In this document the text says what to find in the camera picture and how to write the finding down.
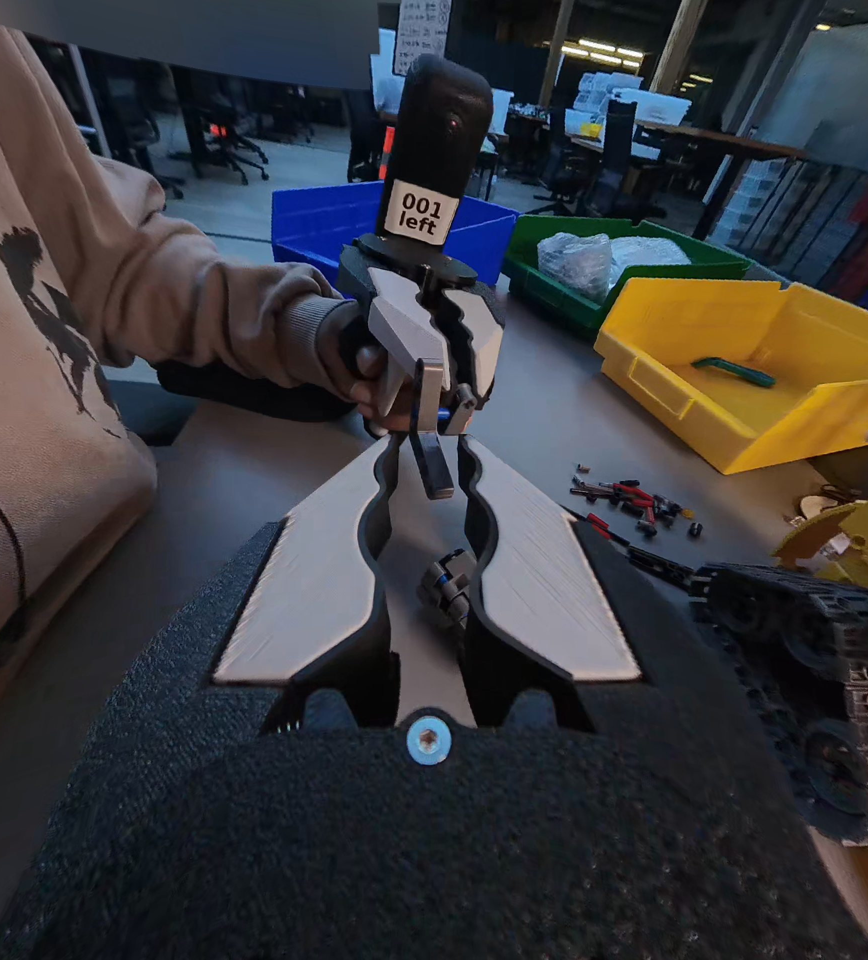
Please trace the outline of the pile of small building pieces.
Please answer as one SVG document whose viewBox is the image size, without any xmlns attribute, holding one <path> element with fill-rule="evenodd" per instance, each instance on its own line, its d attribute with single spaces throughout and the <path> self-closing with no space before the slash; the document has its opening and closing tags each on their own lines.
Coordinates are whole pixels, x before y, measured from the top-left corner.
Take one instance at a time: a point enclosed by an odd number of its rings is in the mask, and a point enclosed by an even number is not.
<svg viewBox="0 0 868 960">
<path fill-rule="evenodd" d="M 690 508 L 677 501 L 645 489 L 637 479 L 598 481 L 590 466 L 578 463 L 573 471 L 569 493 L 589 507 L 608 507 L 634 521 L 634 529 L 646 540 L 656 537 L 661 529 L 670 529 L 679 519 L 696 520 Z"/>
</svg>

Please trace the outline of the black office chair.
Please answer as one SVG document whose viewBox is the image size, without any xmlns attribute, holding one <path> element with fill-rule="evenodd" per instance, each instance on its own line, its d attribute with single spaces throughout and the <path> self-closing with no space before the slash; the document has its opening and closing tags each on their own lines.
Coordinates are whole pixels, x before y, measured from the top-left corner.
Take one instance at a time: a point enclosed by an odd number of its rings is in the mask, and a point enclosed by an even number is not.
<svg viewBox="0 0 868 960">
<path fill-rule="evenodd" d="M 667 210 L 651 198 L 637 197 L 623 188 L 631 162 L 635 117 L 635 103 L 608 100 L 600 165 L 577 208 L 582 216 L 624 219 L 634 225 L 667 217 Z"/>
</svg>

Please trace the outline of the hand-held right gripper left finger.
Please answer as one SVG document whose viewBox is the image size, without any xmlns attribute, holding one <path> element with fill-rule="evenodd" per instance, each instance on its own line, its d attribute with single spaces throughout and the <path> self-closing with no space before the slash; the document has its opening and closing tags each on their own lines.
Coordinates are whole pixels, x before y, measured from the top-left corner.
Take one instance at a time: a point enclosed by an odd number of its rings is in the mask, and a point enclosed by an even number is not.
<svg viewBox="0 0 868 960">
<path fill-rule="evenodd" d="M 357 690 L 386 678 L 379 558 L 400 447 L 381 438 L 284 516 L 214 667 L 216 685 Z"/>
</svg>

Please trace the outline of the clear plastic bags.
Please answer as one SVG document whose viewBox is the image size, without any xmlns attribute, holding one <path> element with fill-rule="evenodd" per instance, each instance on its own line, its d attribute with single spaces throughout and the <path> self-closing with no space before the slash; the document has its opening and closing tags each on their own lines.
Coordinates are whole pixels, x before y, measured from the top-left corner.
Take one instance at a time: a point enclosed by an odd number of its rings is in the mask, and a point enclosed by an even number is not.
<svg viewBox="0 0 868 960">
<path fill-rule="evenodd" d="M 550 279 L 602 305 L 633 267 L 682 267 L 692 260 L 667 238 L 558 232 L 536 245 L 537 269 Z"/>
</svg>

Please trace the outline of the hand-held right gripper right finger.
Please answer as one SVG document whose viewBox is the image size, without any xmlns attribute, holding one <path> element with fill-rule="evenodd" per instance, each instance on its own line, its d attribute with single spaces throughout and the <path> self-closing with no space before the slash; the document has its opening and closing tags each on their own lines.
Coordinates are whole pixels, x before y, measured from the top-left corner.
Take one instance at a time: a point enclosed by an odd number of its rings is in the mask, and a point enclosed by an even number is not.
<svg viewBox="0 0 868 960">
<path fill-rule="evenodd" d="M 471 707 L 530 691 L 554 707 L 642 693 L 642 667 L 575 518 L 465 435 L 457 443 L 474 566 L 459 657 Z"/>
</svg>

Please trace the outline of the small yellow storage bin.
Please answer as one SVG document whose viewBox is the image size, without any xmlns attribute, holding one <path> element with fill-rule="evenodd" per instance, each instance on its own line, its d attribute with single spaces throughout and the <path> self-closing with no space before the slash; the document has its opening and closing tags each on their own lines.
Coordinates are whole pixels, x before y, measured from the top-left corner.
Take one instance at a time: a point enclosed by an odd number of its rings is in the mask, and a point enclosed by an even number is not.
<svg viewBox="0 0 868 960">
<path fill-rule="evenodd" d="M 601 371 L 721 474 L 868 447 L 868 311 L 802 284 L 631 278 Z M 776 378 L 695 369 L 708 356 Z"/>
</svg>

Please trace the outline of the person in beige hoodie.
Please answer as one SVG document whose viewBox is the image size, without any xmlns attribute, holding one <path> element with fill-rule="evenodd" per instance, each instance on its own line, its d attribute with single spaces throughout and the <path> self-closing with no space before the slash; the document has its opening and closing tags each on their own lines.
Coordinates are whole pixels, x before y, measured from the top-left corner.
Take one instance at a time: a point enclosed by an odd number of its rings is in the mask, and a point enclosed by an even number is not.
<svg viewBox="0 0 868 960">
<path fill-rule="evenodd" d="M 25 37 L 0 26 L 0 698 L 156 489 L 102 333 L 73 302 L 86 256 L 135 226 L 112 192 L 123 174 L 164 198 L 90 151 Z"/>
</svg>

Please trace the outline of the stacked storage bins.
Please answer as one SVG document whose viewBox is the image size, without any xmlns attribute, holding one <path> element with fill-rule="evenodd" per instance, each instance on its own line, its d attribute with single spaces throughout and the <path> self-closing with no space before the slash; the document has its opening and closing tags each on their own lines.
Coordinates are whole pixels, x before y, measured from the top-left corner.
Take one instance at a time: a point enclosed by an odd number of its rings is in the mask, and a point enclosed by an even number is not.
<svg viewBox="0 0 868 960">
<path fill-rule="evenodd" d="M 709 238 L 786 282 L 868 310 L 868 171 L 752 163 Z"/>
</svg>

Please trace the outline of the wooden background table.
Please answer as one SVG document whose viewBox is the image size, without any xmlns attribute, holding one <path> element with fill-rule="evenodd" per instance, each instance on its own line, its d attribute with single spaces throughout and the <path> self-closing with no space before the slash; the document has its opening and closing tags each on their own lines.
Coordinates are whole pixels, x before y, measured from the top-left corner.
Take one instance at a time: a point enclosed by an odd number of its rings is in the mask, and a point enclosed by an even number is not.
<svg viewBox="0 0 868 960">
<path fill-rule="evenodd" d="M 692 237 L 700 241 L 707 240 L 729 198 L 735 192 L 739 179 L 746 166 L 751 162 L 771 162 L 783 160 L 801 162 L 807 159 L 804 150 L 787 145 L 764 142 L 757 139 L 738 137 L 728 133 L 692 127 L 674 126 L 664 123 L 636 119 L 634 128 L 650 131 L 658 137 L 664 136 L 665 141 L 672 143 L 693 142 L 700 143 L 728 161 L 726 172 L 712 185 L 709 199 L 704 201 L 704 211 L 701 214 Z"/>
</svg>

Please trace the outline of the grey desk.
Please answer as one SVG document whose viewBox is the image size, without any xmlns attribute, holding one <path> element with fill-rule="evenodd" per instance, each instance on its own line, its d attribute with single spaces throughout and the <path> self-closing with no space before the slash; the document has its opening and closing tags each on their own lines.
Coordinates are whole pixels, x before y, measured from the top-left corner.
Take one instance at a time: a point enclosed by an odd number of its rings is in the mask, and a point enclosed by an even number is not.
<svg viewBox="0 0 868 960">
<path fill-rule="evenodd" d="M 602 587 L 642 678 L 566 680 L 560 719 L 531 692 L 474 707 L 415 589 L 476 533 L 491 469 L 526 490 L 485 508 L 498 542 L 576 463 L 694 510 L 666 557 L 765 563 L 815 479 L 804 461 L 723 475 L 507 301 L 492 395 L 445 438 L 456 491 L 429 501 L 411 445 L 359 417 L 295 423 L 200 402 L 157 455 L 152 510 L 35 645 L 0 704 L 0 958 L 868 958 L 868 848 L 816 838 L 720 648 L 613 546 L 566 517 L 528 574 L 582 601 Z M 313 509 L 312 598 L 262 634 L 299 641 L 354 584 L 331 518 L 366 470 L 368 617 L 389 614 L 395 719 L 359 679 L 317 674 L 300 729 L 287 680 L 220 677 L 249 594 Z"/>
</svg>

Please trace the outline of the green brick separator tool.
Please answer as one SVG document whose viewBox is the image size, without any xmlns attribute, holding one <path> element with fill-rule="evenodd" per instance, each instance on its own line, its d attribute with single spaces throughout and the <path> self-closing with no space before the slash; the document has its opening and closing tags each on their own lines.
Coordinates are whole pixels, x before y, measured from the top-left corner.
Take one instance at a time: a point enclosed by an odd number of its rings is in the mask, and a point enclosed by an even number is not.
<svg viewBox="0 0 868 960">
<path fill-rule="evenodd" d="M 777 383 L 775 377 L 764 371 L 716 356 L 697 359 L 690 366 L 695 370 L 717 371 L 760 389 L 772 389 Z"/>
</svg>

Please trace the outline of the person's left hand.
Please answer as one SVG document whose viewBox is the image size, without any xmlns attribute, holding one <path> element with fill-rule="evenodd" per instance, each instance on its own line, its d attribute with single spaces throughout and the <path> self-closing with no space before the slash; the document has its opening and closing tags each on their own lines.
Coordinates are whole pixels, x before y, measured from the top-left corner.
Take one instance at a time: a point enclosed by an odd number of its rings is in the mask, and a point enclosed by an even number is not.
<svg viewBox="0 0 868 960">
<path fill-rule="evenodd" d="M 317 330 L 316 352 L 335 393 L 354 402 L 370 431 L 406 433 L 411 412 L 411 390 L 405 385 L 389 411 L 380 410 L 389 354 L 372 334 L 363 333 L 366 320 L 356 300 L 343 299 L 328 310 Z"/>
</svg>

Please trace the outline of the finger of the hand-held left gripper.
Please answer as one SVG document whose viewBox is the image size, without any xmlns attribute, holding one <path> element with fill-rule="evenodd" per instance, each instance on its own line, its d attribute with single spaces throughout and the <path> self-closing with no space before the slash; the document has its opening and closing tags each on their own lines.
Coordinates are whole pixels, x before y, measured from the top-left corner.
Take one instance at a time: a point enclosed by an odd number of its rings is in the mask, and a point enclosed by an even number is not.
<svg viewBox="0 0 868 960">
<path fill-rule="evenodd" d="M 406 378 L 414 378 L 419 360 L 440 361 L 440 389 L 450 392 L 449 343 L 418 301 L 418 284 L 379 267 L 369 267 L 368 275 L 375 292 L 368 309 L 368 331 L 388 355 L 381 393 L 397 394 Z"/>
<path fill-rule="evenodd" d="M 503 320 L 490 289 L 447 290 L 442 295 L 442 334 L 452 378 L 470 388 L 478 411 L 488 402 L 496 380 Z"/>
</svg>

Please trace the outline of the wooden pillar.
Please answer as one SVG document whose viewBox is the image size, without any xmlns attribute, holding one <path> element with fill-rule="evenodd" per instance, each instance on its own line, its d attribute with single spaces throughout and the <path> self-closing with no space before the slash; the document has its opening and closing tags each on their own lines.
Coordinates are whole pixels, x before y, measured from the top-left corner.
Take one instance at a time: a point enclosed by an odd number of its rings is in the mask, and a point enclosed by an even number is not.
<svg viewBox="0 0 868 960">
<path fill-rule="evenodd" d="M 709 1 L 680 1 L 651 78 L 650 92 L 672 95 L 678 88 L 708 5 Z"/>
</svg>

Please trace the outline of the yellow toy robot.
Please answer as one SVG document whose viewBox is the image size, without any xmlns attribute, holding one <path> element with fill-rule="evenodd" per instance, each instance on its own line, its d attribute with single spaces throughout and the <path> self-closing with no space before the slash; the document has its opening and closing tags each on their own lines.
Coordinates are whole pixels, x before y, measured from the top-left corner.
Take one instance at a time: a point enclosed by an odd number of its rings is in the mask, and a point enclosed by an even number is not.
<svg viewBox="0 0 868 960">
<path fill-rule="evenodd" d="M 868 499 L 824 510 L 776 565 L 717 562 L 689 583 L 803 818 L 868 847 Z"/>
</svg>

